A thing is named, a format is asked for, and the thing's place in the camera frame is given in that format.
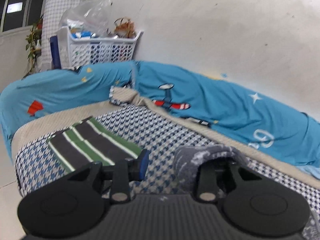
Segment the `white plastic basket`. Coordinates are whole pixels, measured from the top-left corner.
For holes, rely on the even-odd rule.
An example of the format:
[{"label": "white plastic basket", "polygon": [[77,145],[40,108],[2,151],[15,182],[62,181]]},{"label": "white plastic basket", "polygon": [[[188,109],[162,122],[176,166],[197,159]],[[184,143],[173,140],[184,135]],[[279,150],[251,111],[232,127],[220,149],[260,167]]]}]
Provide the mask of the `white plastic basket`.
[{"label": "white plastic basket", "polygon": [[60,63],[62,69],[96,64],[131,60],[137,40],[124,38],[75,39],[67,26],[57,31]]}]

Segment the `green striped cloth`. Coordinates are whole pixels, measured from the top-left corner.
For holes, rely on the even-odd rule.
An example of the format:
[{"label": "green striped cloth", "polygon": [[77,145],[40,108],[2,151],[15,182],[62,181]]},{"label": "green striped cloth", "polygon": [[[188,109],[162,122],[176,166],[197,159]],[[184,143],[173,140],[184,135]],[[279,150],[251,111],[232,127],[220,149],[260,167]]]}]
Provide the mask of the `green striped cloth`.
[{"label": "green striped cloth", "polygon": [[68,172],[94,161],[107,166],[126,158],[136,159],[142,151],[106,130],[93,117],[54,133],[47,143]]}]

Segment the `beige fabric trim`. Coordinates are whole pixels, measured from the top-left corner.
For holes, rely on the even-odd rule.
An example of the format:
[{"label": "beige fabric trim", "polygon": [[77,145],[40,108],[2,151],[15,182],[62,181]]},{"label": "beige fabric trim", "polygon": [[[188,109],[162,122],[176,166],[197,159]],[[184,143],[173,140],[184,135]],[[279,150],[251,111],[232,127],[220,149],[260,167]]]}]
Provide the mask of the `beige fabric trim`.
[{"label": "beige fabric trim", "polygon": [[47,133],[60,130],[66,126],[73,125],[89,116],[99,116],[119,109],[119,106],[103,101],[87,106],[80,106],[61,112],[46,115],[33,120],[20,127],[14,134],[11,143],[12,159],[15,160],[19,150],[28,142],[31,142]]},{"label": "beige fabric trim", "polygon": [[223,143],[227,146],[233,146],[237,148],[239,151],[241,151],[246,156],[253,158],[259,162],[262,162],[266,165],[269,165],[270,167],[287,174],[288,176],[298,179],[303,183],[308,184],[309,186],[315,187],[317,189],[320,189],[320,180],[314,178],[313,176],[310,176],[302,171],[300,171],[298,168],[294,167],[293,165],[290,165],[288,163],[284,163],[281,161],[276,160],[275,158],[266,155],[265,153],[258,151],[254,148],[251,148],[245,144],[242,144],[240,142],[234,141],[216,131],[211,130],[208,127],[205,127],[203,125],[199,125],[197,123],[194,123],[192,121],[188,121],[186,119],[182,118],[176,118],[171,115],[169,115],[163,108],[156,106],[150,99],[140,97],[137,91],[128,89],[128,88],[114,88],[113,92],[113,98],[121,100],[122,102],[128,102],[138,105],[145,105],[147,106],[151,111],[161,115],[162,117],[175,122],[177,124],[180,124],[182,126],[185,126],[199,134],[202,134],[203,136],[206,136],[207,138],[211,140],[218,141],[220,143]]}]

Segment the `white floor tile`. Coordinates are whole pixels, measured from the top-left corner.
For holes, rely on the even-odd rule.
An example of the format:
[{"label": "white floor tile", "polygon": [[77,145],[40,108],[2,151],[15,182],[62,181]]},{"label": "white floor tile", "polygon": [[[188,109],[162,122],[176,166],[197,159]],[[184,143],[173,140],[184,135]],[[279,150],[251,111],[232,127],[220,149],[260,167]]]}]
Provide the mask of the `white floor tile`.
[{"label": "white floor tile", "polygon": [[20,200],[16,182],[0,188],[0,240],[19,240],[25,235],[17,216]]},{"label": "white floor tile", "polygon": [[0,133],[0,187],[3,187],[13,181],[16,181],[14,167],[8,157],[3,137]]}]

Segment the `white wall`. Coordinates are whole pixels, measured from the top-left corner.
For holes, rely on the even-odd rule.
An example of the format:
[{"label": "white wall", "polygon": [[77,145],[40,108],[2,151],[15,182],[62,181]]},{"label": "white wall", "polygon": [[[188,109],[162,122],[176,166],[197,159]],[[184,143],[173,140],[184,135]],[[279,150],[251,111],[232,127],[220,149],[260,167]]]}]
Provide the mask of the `white wall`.
[{"label": "white wall", "polygon": [[113,0],[145,33],[136,59],[172,63],[320,120],[320,0]]},{"label": "white wall", "polygon": [[29,33],[30,27],[23,27],[0,35],[0,93],[28,70],[25,38]]}]

